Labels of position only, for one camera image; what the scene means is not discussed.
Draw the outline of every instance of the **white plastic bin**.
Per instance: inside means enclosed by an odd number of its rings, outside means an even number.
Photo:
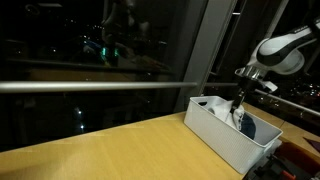
[[[246,112],[256,125],[254,140],[248,138],[208,111],[221,100],[218,96],[190,98],[184,123],[236,171],[244,174],[272,146],[282,131]]]

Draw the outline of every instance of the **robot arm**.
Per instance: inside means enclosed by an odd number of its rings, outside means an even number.
[[[232,104],[231,113],[240,106],[246,93],[257,83],[267,85],[271,91],[277,89],[271,82],[263,82],[268,71],[289,75],[300,70],[304,64],[304,57],[298,48],[316,41],[319,38],[319,31],[320,18],[317,18],[311,26],[303,26],[283,36],[261,41],[253,51],[246,67],[235,71],[242,80],[239,83],[240,90]]]

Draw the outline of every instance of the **wooden table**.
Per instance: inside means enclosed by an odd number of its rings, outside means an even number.
[[[242,179],[185,113],[0,153],[0,179]]]

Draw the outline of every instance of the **white box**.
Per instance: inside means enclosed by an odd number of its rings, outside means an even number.
[[[190,98],[184,123],[236,171],[244,174],[272,146],[282,131],[246,112],[256,125],[254,140],[248,138],[208,111],[221,99],[218,96]]]

